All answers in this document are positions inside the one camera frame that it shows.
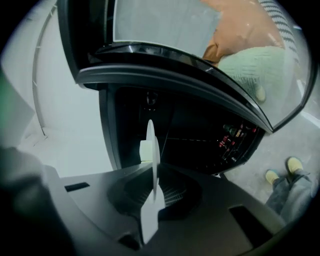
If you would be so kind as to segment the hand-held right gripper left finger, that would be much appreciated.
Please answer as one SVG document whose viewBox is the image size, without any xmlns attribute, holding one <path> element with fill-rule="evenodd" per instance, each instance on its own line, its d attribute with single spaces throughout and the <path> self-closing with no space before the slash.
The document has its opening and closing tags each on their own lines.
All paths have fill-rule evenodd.
<svg viewBox="0 0 320 256">
<path fill-rule="evenodd" d="M 152 167 L 143 167 L 119 178 L 108 189 L 107 197 L 121 214 L 139 218 L 141 208 L 153 190 Z"/>
</svg>

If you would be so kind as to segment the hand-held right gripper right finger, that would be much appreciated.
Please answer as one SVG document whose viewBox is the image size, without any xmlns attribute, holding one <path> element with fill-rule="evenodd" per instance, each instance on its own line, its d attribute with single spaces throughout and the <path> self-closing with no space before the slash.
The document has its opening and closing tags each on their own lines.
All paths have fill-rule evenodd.
<svg viewBox="0 0 320 256">
<path fill-rule="evenodd" d="M 165 208 L 158 213 L 159 221 L 182 220 L 198 207 L 202 188 L 196 180 L 165 165 L 160 167 L 158 177 L 165 201 Z"/>
</svg>

